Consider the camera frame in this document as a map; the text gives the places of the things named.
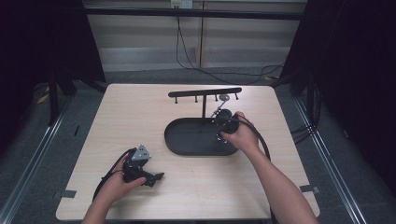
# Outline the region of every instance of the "hand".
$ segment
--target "hand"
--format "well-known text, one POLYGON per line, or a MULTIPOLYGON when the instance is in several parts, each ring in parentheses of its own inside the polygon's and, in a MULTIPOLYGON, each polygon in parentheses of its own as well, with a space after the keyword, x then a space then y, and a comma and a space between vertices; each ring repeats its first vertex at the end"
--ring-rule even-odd
POLYGON ((130 183, 125 183, 123 181, 122 165, 127 156, 128 155, 125 155, 114 168, 114 174, 102 186, 95 201, 99 200, 102 201, 102 203, 111 205, 125 196, 131 189, 141 186, 146 182, 145 177, 140 177, 130 183))
MULTIPOLYGON (((245 121, 246 123, 249 123, 253 125, 250 121, 248 121, 245 118, 244 113, 237 111, 235 114, 238 116, 238 118, 242 121, 245 121)), ((243 152, 247 152, 249 150, 256 150, 259 148, 259 139, 257 135, 250 130, 250 128, 240 122, 238 130, 233 133, 233 134, 228 134, 228 133, 220 133, 221 136, 231 142, 236 148, 242 150, 243 152)))

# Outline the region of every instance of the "black controller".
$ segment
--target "black controller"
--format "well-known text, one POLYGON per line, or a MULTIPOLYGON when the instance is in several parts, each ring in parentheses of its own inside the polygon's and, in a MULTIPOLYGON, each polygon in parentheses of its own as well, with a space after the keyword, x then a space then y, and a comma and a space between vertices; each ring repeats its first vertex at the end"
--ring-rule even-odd
POLYGON ((123 164, 123 180, 129 183, 139 177, 145 177, 145 186, 153 187, 157 180, 163 178, 164 173, 152 175, 143 170, 143 166, 149 161, 151 156, 144 146, 129 149, 129 155, 123 164))
POLYGON ((218 126, 221 126, 221 129, 216 134, 216 138, 220 141, 226 142, 221 137, 221 132, 224 133, 235 133, 238 130, 239 122, 238 122, 238 115, 234 114, 228 109, 221 109, 218 111, 214 123, 218 126))

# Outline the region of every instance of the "light wood tabletop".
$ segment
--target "light wood tabletop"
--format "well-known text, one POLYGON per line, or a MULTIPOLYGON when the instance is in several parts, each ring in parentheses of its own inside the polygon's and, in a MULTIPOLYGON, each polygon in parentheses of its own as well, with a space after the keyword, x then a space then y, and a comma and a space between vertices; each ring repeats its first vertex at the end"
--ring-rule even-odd
MULTIPOLYGON (((269 204, 248 158, 237 151, 231 156, 188 157, 170 151, 164 130, 174 119, 200 118, 202 99, 170 98, 170 91, 226 89, 231 86, 112 84, 97 111, 67 190, 56 212, 60 220, 82 220, 92 195, 117 158, 129 148, 144 145, 151 159, 144 170, 163 179, 153 188, 141 186, 113 204, 107 219, 214 220, 270 217, 269 204)), ((242 111, 262 134, 275 166, 297 187, 309 185, 283 112, 270 87, 241 87, 223 106, 242 111)), ((207 96, 206 116, 221 101, 207 96)), ((304 193, 316 216, 318 204, 312 191, 304 193)))

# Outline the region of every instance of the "person's right hand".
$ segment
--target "person's right hand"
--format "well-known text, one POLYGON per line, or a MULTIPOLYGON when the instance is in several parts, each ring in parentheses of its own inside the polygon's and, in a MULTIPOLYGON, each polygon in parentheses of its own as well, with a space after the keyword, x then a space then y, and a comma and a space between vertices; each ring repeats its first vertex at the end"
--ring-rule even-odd
MULTIPOLYGON (((245 118, 244 113, 237 111, 235 113, 238 115, 238 118, 242 121, 245 121, 247 123, 251 123, 245 118)), ((233 133, 233 134, 228 134, 228 133, 220 133, 221 136, 231 142, 236 148, 242 150, 243 152, 248 152, 250 150, 257 150, 259 149, 259 139, 257 135, 250 130, 250 128, 244 124, 244 123, 239 123, 238 130, 233 133)))

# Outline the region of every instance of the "person's right arm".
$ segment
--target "person's right arm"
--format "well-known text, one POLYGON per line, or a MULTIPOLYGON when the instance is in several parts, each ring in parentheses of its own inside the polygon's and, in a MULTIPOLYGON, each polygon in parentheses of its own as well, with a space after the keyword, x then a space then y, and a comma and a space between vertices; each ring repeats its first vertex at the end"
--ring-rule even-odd
MULTIPOLYGON (((236 114, 239 119, 246 120, 242 112, 236 114)), ((279 223, 318 223, 304 195, 267 159, 259 148, 256 134, 249 127, 240 123, 236 133, 221 135, 242 150, 252 163, 279 223)))

